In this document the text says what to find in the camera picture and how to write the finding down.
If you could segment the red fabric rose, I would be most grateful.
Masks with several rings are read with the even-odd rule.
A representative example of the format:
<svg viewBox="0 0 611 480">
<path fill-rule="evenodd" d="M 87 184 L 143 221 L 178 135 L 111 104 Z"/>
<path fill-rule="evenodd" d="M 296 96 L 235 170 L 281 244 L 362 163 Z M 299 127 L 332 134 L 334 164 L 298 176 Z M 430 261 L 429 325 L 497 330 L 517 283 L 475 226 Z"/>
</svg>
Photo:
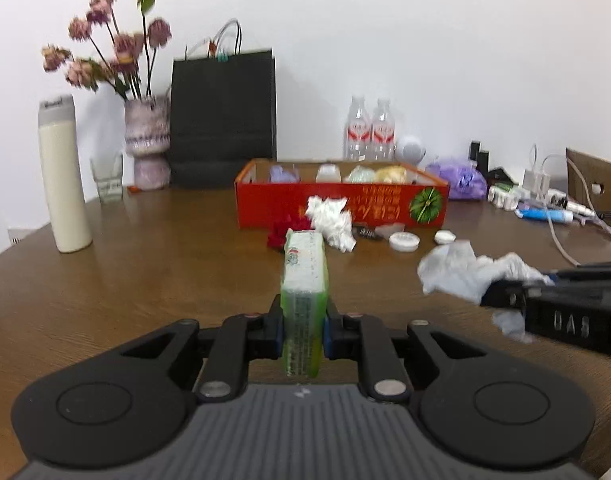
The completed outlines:
<svg viewBox="0 0 611 480">
<path fill-rule="evenodd" d="M 270 229 L 268 237 L 266 237 L 266 246 L 284 252 L 287 236 L 289 231 L 309 231 L 312 229 L 311 220 L 307 217 L 292 217 L 288 216 L 285 220 L 278 222 Z"/>
</svg>

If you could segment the round white lidded tin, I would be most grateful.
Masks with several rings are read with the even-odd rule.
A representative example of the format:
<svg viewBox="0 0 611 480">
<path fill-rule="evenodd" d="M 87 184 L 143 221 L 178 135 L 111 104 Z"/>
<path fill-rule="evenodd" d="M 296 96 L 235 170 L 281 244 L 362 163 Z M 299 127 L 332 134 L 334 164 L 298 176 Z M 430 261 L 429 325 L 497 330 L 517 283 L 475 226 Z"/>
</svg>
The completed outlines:
<svg viewBox="0 0 611 480">
<path fill-rule="evenodd" d="M 415 252 L 420 245 L 420 238 L 410 232 L 395 232 L 390 235 L 388 242 L 397 252 Z"/>
</svg>

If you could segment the white tissue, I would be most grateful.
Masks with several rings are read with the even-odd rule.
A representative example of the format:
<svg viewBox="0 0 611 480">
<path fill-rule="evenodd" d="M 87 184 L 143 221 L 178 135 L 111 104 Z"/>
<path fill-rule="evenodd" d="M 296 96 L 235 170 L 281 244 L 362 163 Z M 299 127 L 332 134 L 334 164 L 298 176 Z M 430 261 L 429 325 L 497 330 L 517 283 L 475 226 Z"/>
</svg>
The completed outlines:
<svg viewBox="0 0 611 480">
<path fill-rule="evenodd" d="M 444 292 L 478 306 L 482 306 L 484 294 L 497 281 L 554 284 L 514 252 L 497 259 L 477 256 L 469 240 L 455 240 L 433 248 L 420 260 L 417 274 L 426 295 Z"/>
<path fill-rule="evenodd" d="M 352 214 L 345 208 L 347 202 L 346 198 L 311 196 L 305 210 L 312 229 L 321 233 L 325 242 L 339 252 L 352 252 L 356 245 L 352 234 Z"/>
</svg>

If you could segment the orange white plush toy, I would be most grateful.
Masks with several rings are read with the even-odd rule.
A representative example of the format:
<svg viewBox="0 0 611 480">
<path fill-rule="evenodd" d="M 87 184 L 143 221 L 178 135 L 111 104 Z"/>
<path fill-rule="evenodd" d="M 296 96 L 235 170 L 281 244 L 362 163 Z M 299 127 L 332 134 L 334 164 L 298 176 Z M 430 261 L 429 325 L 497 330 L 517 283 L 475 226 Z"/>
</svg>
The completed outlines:
<svg viewBox="0 0 611 480">
<path fill-rule="evenodd" d="M 385 184 L 406 184 L 407 170 L 403 166 L 388 166 L 375 172 L 375 182 Z"/>
</svg>

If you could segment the blue toothpaste tube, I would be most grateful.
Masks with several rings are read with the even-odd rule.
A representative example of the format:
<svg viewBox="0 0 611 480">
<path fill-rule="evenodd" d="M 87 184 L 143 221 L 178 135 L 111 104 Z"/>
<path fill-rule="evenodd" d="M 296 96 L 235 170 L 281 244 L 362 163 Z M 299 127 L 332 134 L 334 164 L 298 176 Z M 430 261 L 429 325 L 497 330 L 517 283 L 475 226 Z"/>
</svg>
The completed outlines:
<svg viewBox="0 0 611 480">
<path fill-rule="evenodd" d="M 516 209 L 515 215 L 520 219 L 569 224 L 575 220 L 572 211 L 566 209 Z"/>
</svg>

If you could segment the small black sachet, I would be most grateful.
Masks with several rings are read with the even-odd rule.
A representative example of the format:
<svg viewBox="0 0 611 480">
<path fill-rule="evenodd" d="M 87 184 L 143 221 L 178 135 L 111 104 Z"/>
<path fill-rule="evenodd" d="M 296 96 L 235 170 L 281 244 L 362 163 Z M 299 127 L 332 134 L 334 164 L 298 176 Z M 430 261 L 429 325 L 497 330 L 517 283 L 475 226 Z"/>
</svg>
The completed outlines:
<svg viewBox="0 0 611 480">
<path fill-rule="evenodd" d="M 352 231 L 355 236 L 365 238 L 365 240 L 379 240 L 380 238 L 376 232 L 366 226 L 355 226 Z"/>
</svg>

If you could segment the white charger plugs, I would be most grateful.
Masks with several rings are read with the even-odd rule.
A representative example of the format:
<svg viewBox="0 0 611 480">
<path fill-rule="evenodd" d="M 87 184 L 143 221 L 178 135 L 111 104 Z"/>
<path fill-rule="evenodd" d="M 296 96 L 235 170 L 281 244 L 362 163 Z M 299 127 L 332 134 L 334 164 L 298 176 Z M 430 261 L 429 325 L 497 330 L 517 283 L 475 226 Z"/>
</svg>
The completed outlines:
<svg viewBox="0 0 611 480">
<path fill-rule="evenodd" d="M 543 171 L 526 169 L 523 172 L 521 187 L 533 196 L 545 196 L 549 190 L 551 176 Z"/>
</svg>

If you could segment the white battery pack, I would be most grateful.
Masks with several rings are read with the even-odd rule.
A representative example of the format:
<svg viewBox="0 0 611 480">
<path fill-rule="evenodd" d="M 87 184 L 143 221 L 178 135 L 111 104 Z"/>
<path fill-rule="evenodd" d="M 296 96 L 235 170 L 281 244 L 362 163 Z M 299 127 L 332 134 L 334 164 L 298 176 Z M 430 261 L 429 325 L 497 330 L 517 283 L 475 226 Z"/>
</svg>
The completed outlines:
<svg viewBox="0 0 611 480">
<path fill-rule="evenodd" d="M 518 207 L 519 196 L 513 190 L 492 185 L 488 189 L 488 202 L 497 209 L 514 211 Z"/>
</svg>

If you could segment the small white oval case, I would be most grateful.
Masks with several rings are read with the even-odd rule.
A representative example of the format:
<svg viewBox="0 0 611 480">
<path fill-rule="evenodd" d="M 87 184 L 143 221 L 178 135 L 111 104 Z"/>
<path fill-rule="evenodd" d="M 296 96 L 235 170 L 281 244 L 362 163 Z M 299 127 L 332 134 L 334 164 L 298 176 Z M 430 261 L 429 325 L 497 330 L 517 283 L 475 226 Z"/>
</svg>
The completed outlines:
<svg viewBox="0 0 611 480">
<path fill-rule="evenodd" d="M 447 245 L 452 244 L 456 240 L 456 235 L 449 230 L 439 230 L 435 232 L 435 244 L 438 245 Z"/>
</svg>

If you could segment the purple pouch in box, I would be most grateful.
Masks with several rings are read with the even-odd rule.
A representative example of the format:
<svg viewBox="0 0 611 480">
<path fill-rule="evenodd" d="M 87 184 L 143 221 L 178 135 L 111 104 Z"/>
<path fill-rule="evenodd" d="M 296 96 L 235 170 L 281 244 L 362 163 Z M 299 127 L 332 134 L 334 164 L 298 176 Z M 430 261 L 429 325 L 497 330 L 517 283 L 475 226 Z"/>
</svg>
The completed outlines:
<svg viewBox="0 0 611 480">
<path fill-rule="evenodd" d="M 299 170 L 295 165 L 285 167 L 272 165 L 269 170 L 270 183 L 298 183 L 300 181 Z"/>
</svg>

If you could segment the white bottle in box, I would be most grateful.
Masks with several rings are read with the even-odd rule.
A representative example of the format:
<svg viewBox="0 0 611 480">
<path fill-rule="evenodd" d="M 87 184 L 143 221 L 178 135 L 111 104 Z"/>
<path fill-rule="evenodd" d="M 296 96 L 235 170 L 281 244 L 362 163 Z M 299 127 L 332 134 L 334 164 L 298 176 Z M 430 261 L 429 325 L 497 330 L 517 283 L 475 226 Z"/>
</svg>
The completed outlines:
<svg viewBox="0 0 611 480">
<path fill-rule="evenodd" d="M 315 176 L 316 183 L 340 183 L 341 180 L 340 168 L 335 164 L 322 164 Z"/>
</svg>

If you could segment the iridescent wrapped ball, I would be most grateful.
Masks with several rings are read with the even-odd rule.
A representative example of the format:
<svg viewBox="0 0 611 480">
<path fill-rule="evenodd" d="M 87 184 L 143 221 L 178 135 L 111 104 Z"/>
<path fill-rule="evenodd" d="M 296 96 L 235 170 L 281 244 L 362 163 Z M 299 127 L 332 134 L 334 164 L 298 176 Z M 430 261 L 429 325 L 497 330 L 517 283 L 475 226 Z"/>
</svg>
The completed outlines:
<svg viewBox="0 0 611 480">
<path fill-rule="evenodd" d="M 359 165 L 354 167 L 350 171 L 350 174 L 343 178 L 343 182 L 353 184 L 371 184 L 375 183 L 376 179 L 376 171 L 374 169 Z"/>
</svg>

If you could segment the red cardboard box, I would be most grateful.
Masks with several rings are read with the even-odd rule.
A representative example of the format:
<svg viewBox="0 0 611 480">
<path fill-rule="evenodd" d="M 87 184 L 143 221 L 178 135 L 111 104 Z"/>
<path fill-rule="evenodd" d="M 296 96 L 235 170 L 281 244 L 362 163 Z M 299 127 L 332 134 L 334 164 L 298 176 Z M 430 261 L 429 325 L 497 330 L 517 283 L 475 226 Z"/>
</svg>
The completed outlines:
<svg viewBox="0 0 611 480">
<path fill-rule="evenodd" d="M 298 183 L 270 183 L 272 165 L 295 165 Z M 306 215 L 307 199 L 346 198 L 352 220 L 365 226 L 402 223 L 410 228 L 443 225 L 449 183 L 406 165 L 406 184 L 316 183 L 320 162 L 274 162 L 254 159 L 234 181 L 237 219 L 241 228 L 271 229 L 288 216 Z"/>
</svg>

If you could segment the purple tissue pack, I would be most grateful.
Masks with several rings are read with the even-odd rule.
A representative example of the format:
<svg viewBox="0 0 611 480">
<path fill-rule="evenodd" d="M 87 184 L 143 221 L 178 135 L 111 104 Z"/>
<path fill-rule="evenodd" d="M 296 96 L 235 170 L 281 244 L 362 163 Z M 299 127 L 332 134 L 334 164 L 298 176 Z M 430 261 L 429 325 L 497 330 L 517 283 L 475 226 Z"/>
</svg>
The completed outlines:
<svg viewBox="0 0 611 480">
<path fill-rule="evenodd" d="M 438 158 L 429 162 L 425 170 L 449 183 L 450 200 L 485 200 L 488 184 L 472 160 Z"/>
</svg>

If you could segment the left water bottle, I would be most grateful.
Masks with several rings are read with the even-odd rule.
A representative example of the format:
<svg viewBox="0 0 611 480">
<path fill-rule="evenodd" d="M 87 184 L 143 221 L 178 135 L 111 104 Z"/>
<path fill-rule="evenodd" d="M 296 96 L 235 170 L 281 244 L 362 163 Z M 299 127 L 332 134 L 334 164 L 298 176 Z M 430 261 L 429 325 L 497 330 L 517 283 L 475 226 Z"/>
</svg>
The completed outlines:
<svg viewBox="0 0 611 480">
<path fill-rule="evenodd" d="M 363 162 L 371 145 L 371 118 L 365 106 L 364 96 L 353 96 L 345 121 L 343 151 L 345 159 Z"/>
</svg>

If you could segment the water bottle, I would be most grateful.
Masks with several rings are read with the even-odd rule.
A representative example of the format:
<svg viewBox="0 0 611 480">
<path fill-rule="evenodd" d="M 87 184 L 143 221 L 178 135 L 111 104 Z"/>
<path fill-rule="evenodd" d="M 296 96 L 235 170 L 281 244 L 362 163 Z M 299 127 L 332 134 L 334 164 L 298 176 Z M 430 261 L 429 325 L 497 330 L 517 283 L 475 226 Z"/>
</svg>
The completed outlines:
<svg viewBox="0 0 611 480">
<path fill-rule="evenodd" d="M 394 154 L 395 122 L 390 100 L 379 98 L 371 116 L 371 158 L 391 160 Z"/>
<path fill-rule="evenodd" d="M 364 96 L 353 96 L 345 121 L 343 151 L 345 159 L 363 162 L 371 145 L 371 118 L 365 106 Z"/>
</svg>

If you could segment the black lipstick tubes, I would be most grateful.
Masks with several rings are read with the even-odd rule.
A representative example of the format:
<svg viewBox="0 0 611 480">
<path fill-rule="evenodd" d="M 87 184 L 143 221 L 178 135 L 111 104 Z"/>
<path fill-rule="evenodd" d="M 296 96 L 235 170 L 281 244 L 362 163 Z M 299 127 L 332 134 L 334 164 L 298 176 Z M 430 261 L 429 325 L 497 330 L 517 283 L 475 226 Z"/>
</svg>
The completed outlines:
<svg viewBox="0 0 611 480">
<path fill-rule="evenodd" d="M 468 158 L 475 165 L 475 169 L 484 179 L 488 179 L 490 169 L 490 154 L 481 148 L 479 141 L 471 141 L 469 146 Z"/>
</svg>

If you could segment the right water bottle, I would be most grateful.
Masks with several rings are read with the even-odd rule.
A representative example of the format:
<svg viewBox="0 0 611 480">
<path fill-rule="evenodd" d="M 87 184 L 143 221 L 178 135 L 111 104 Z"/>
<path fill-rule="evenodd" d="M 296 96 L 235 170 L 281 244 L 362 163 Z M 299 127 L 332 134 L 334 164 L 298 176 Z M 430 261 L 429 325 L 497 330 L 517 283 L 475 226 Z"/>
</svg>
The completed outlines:
<svg viewBox="0 0 611 480">
<path fill-rule="evenodd" d="M 379 98 L 371 116 L 371 158 L 391 160 L 394 154 L 395 122 L 390 100 Z"/>
</svg>

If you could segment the black paper bag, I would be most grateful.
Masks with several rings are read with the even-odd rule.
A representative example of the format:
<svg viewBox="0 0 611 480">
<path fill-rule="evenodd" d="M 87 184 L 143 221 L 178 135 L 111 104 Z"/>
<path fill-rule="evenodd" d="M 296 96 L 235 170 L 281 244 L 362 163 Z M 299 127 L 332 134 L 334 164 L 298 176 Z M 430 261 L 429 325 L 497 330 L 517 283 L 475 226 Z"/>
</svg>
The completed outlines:
<svg viewBox="0 0 611 480">
<path fill-rule="evenodd" d="M 276 157 L 273 52 L 244 52 L 236 18 L 173 62 L 171 144 L 177 188 L 228 188 L 248 162 Z"/>
</svg>

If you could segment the clear drinking glass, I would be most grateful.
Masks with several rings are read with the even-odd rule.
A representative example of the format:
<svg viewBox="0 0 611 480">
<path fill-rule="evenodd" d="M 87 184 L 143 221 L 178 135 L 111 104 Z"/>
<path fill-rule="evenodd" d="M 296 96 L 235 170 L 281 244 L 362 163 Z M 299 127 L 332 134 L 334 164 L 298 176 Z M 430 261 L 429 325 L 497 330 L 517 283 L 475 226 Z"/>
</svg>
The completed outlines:
<svg viewBox="0 0 611 480">
<path fill-rule="evenodd" d="M 120 202 L 123 195 L 123 155 L 98 155 L 90 159 L 92 177 L 100 203 Z"/>
</svg>

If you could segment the pink textured vase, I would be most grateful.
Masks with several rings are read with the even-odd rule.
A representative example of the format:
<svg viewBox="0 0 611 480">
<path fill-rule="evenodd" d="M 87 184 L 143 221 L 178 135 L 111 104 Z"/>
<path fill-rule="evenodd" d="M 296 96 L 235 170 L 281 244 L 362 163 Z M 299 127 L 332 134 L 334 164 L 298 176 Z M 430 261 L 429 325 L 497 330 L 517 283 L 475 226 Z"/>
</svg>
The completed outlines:
<svg viewBox="0 0 611 480">
<path fill-rule="evenodd" d="M 171 145 L 169 99 L 156 96 L 124 105 L 126 153 L 133 158 L 133 181 L 140 191 L 166 188 L 171 169 L 166 153 Z"/>
</svg>

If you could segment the cream thermos bottle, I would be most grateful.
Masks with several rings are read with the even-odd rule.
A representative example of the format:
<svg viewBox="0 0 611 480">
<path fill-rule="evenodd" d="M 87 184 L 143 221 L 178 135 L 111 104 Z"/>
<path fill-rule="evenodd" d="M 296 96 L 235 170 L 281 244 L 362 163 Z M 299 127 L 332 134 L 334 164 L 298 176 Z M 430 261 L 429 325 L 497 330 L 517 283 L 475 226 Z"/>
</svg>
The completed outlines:
<svg viewBox="0 0 611 480">
<path fill-rule="evenodd" d="M 42 101 L 38 110 L 42 178 L 57 249 L 71 254 L 92 244 L 71 94 Z"/>
</svg>

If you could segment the dried pink flowers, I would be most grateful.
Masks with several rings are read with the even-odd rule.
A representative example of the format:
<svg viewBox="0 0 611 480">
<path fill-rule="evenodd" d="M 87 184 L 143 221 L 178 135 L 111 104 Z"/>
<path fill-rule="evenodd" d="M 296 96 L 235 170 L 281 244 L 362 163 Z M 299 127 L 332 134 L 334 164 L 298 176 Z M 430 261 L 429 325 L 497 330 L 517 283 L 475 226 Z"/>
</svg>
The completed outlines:
<svg viewBox="0 0 611 480">
<path fill-rule="evenodd" d="M 134 0 L 140 28 L 134 32 L 119 26 L 115 6 L 118 0 L 89 0 L 81 16 L 73 18 L 68 37 L 88 44 L 91 56 L 47 44 L 41 49 L 44 72 L 64 72 L 71 87 L 96 92 L 106 84 L 123 101 L 153 101 L 154 67 L 159 52 L 172 39 L 169 23 L 153 16 L 156 0 Z"/>
</svg>

